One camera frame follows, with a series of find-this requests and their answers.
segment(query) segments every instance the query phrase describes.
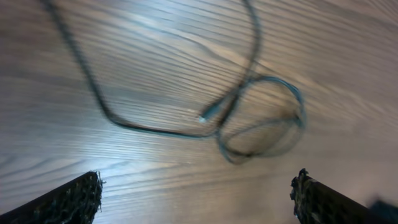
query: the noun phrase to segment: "cable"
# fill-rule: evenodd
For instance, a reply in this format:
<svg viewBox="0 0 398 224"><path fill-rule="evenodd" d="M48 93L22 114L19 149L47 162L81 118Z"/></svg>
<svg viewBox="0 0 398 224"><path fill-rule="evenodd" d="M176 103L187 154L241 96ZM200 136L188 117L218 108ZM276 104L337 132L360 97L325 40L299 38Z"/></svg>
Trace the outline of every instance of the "cable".
<svg viewBox="0 0 398 224"><path fill-rule="evenodd" d="M131 131L137 131L140 133L149 133L149 134L158 134L161 136L170 136L170 137L177 137L177 138L190 138L190 139L202 139L202 138L208 138L214 136L217 139L217 143L220 149L221 154L224 156L224 158L233 164L240 164L242 162L247 161L248 159L254 157L254 156L262 156L264 153L261 152L256 152L256 153L242 153L239 152L235 149L232 149L227 145L227 142L229 140L225 140L222 138L221 135L221 130L223 129L224 125L228 122L230 117L234 114L236 111L236 108L239 105L239 101L246 91L250 86L252 86L255 83L260 83L260 82L271 82L271 83L276 83L285 86L288 90L292 92L294 95L295 99L298 101L299 106L297 113L295 114L294 117L292 118L279 118L279 119L272 119L272 120L264 120L263 122L260 122L261 126L266 126L266 125L272 125L276 123L287 123L291 127L291 124L296 124L298 126L298 136L301 136L302 131L304 130L306 119L305 119L305 110L304 110L304 100L302 98L302 95L300 91L293 85L281 80L280 78L276 77L269 77L269 76L262 76L259 78L254 78L254 69L257 65L257 58L259 56L259 52L261 50L261 25L259 22L258 17L256 16L256 12L249 2L249 0L242 0L244 7L246 8L250 19L252 21L253 27L253 42L251 46L251 53L249 54L248 57L248 64L244 67L243 71L243 79L239 83L239 85L236 88L233 88L229 93L227 93L224 97L220 98L216 102L212 103L207 109L205 109L201 116L200 116L200 121L201 122L206 122L210 120L212 117L214 117L216 114L220 114L222 112L221 118L217 122L216 126L214 129L206 134L189 134L189 133L182 133L178 131L169 131L169 130L163 130L163 129L155 129L155 128L148 128L145 126L140 126L136 123L132 123L122 117L120 117L118 114L114 113L113 110L108 106L106 99L101 91L100 85L98 84L98 81L96 80L89 63L87 62L83 52L81 51L81 48L78 46L78 43L76 42L73 34L70 32L69 27L67 26L66 22L64 21L63 17L58 11L58 8L56 5L53 3L53 0L41 0L42 3L44 4L46 10L49 12L51 15L52 20L54 21L55 25L57 26L58 31L60 32L63 41L66 43L66 45L69 47L71 50L77 64L79 65L81 71L84 73L87 83L90 86L97 104L99 105L99 108L101 109L102 113L105 115L105 117L115 125L126 128ZM227 108L224 111L221 111L221 107L224 104L227 104L227 100L229 100ZM247 128L244 130L249 131L252 128L256 128L257 126L253 126L250 128ZM292 148L292 146L298 141L293 140L291 141L292 143L289 144L286 150Z"/></svg>

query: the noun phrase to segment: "wire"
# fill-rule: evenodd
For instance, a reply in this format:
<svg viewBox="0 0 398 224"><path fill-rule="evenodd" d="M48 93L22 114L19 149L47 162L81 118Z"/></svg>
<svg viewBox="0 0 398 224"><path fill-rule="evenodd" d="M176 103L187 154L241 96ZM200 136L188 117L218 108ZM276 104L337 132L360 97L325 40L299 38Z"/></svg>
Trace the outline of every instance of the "wire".
<svg viewBox="0 0 398 224"><path fill-rule="evenodd" d="M73 34L70 32L69 27L67 26L63 17L59 13L58 7L53 3L52 0L41 0L41 1L43 2L46 10L51 15L52 20L54 21L55 25L57 26L57 29L59 30L63 41L66 43L66 45L72 51L72 54L73 54L77 64L79 65L81 71L83 72L83 74L86 77L87 84L90 86L90 88L95 96L95 100L96 100L97 104L99 105L99 108L101 109L101 111L105 115L105 117L110 122L114 123L115 125L122 127L122 128L126 128L131 131L137 131L140 133L158 134L161 136L170 136L170 137L177 137L177 138L203 139L203 138L209 138L209 137L214 136L217 139L217 143L218 143L220 152L223 155L223 157L228 162L231 162L233 164L240 164L254 156L262 156L263 153L261 153L261 152L243 153L243 152L239 152L235 149L232 149L230 146L227 145L227 142L229 141L229 139L225 140L222 138L221 130L223 129L225 124L228 122L230 117L232 117L232 115L238 108L239 101L242 98L242 95L244 94L246 89L248 89L250 86L252 86L255 83L271 82L271 83L283 85L288 90L290 90L292 92L295 99L299 103L297 113L292 118L278 118L278 119L264 120L263 122L260 122L260 125L256 125L256 126L247 128L247 129L243 130L243 132L249 131L258 126L267 126L267 125L272 125L272 124L287 123L287 124L289 124L289 127L292 126L291 124L297 125L298 129L299 129L298 136L301 136L301 133L305 127L306 119L305 119L304 100L303 100L302 94L300 93L299 89L297 89L295 86L281 80L280 78L276 78L276 77L262 76L259 78L254 78L254 75L256 74L254 72L254 69L257 65L257 58L261 51L262 35L261 35L261 25L260 25L259 19L256 15L255 9L253 8L253 6L249 2L249 0L242 0L242 3L244 4L244 7L246 8L248 15L250 16L250 19L252 22L252 31L253 31L253 42L252 42L252 46L251 46L251 53L248 56L248 64L244 67L243 79L241 80L239 85L236 88L233 88L231 91L229 91L224 97L222 97L219 100L217 100L216 102L212 103L209 107L207 107L207 109L205 109L202 112L202 114L200 116L201 122L206 122L206 121L210 120L212 117L214 117L216 114L222 113L221 118L218 120L214 129L205 134L189 134L189 133L183 133L183 132L179 132L179 131L169 131L169 130L164 130L164 129L148 128L145 126L140 126L139 124L136 124L136 123L132 123L132 122L122 118L118 114L116 114L108 106L106 99L101 91L100 85L99 85L98 81L96 80L96 78L92 72L92 69L90 68L89 63L87 62L86 57L84 56L83 52L81 51L81 48L79 47L78 43L76 42ZM221 107L226 103L228 103L227 108L222 111ZM291 141L291 144L288 144L288 146L286 146L286 149L284 151L291 149L294 146L294 144L298 141L298 139Z"/></svg>

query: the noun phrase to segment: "cord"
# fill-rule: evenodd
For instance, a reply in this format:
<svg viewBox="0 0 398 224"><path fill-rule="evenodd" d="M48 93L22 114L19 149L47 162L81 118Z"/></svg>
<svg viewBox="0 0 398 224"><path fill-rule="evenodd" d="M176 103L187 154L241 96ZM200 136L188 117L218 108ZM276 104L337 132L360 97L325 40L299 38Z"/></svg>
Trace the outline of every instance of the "cord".
<svg viewBox="0 0 398 224"><path fill-rule="evenodd" d="M248 64L244 67L243 71L243 79L239 83L236 88L230 90L224 97L220 98L216 102L212 103L209 107L207 107L200 116L201 122L207 122L216 114L220 114L221 118L218 120L214 129L206 134L189 134L189 133L182 133L179 131L169 131L164 129L155 129L155 128L148 128L145 126L140 126L136 123L132 123L118 114L116 114L107 104L106 99L101 91L100 85L96 80L89 63L86 60L81 48L78 46L73 34L70 32L69 27L67 26L66 22L64 21L63 17L59 13L58 7L52 2L53 0L41 0L46 8L46 10L51 15L52 20L54 21L55 25L57 26L58 31L60 32L63 41L71 50L77 64L79 65L81 71L86 77L87 84L90 86L91 91L94 94L95 100L101 109L102 113L105 117L115 125L126 128L131 131L137 131L140 133L149 133L149 134L158 134L161 136L170 136L170 137L177 137L177 138L190 138L190 139L203 139L209 137L215 137L220 149L221 154L223 157L230 163L233 164L240 164L246 162L248 159L255 157L255 156L263 156L264 151L262 152L252 152L252 153L243 153L239 152L238 150L233 149L228 145L228 141L233 138L230 136L227 139L223 139L221 135L221 130L228 122L230 117L234 114L236 109L238 108L239 101L242 98L244 92L252 85L260 82L271 82L280 84L285 86L290 92L294 95L295 99L298 101L299 106L297 113L295 116L291 118L277 118L277 119L267 119L260 122L256 126L249 127L240 131L239 133L249 131L253 128L258 126L267 126L267 125L275 125L280 123L286 123L289 127L293 124L297 125L297 137L293 138L290 141L290 144L286 145L283 151L288 151L291 149L294 144L300 139L300 136L305 128L306 118L305 118L305 109L304 109L304 100L302 94L300 93L299 89L295 86L281 80L280 78L270 77L270 76L261 76L259 78L254 78L254 69L257 65L257 58L259 56L259 52L261 50L261 25L259 22L258 17L256 16L256 12L249 2L249 0L242 0L244 7L246 8L248 15L252 21L252 31L253 31L253 42L251 46L251 53L248 57ZM227 108L221 111L221 107L227 104Z"/></svg>

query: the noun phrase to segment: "wood grain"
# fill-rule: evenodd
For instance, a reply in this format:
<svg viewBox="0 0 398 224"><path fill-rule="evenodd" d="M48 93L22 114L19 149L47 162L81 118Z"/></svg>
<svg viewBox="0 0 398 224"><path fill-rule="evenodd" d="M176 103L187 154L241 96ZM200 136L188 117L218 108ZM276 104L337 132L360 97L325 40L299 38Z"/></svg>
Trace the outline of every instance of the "wood grain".
<svg viewBox="0 0 398 224"><path fill-rule="evenodd" d="M193 133L235 86L251 23L238 0L56 1L111 106L139 124ZM120 129L104 119L38 1L0 1L0 213L101 171L95 223L297 223L290 181L314 178L362 204L398 200L398 5L392 0L256 0L257 71L303 91L308 129L292 151L227 164L214 139ZM225 130L292 106L256 85ZM256 145L273 129L234 143Z"/></svg>

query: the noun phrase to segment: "wooden surface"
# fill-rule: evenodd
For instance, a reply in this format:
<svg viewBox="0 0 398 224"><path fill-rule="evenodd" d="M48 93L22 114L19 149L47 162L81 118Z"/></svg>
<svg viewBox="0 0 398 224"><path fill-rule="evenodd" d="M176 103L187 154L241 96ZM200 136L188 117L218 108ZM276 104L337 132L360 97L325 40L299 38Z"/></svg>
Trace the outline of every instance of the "wooden surface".
<svg viewBox="0 0 398 224"><path fill-rule="evenodd" d="M241 78L251 24L238 0L57 3L112 107L140 124L200 133L199 111ZM398 3L254 5L257 71L299 87L309 123L292 151L232 166L214 139L110 124L39 1L0 0L0 213L88 170L107 181L95 223L298 223L289 184L303 167L362 204L398 202ZM226 132L289 98L256 86Z"/></svg>

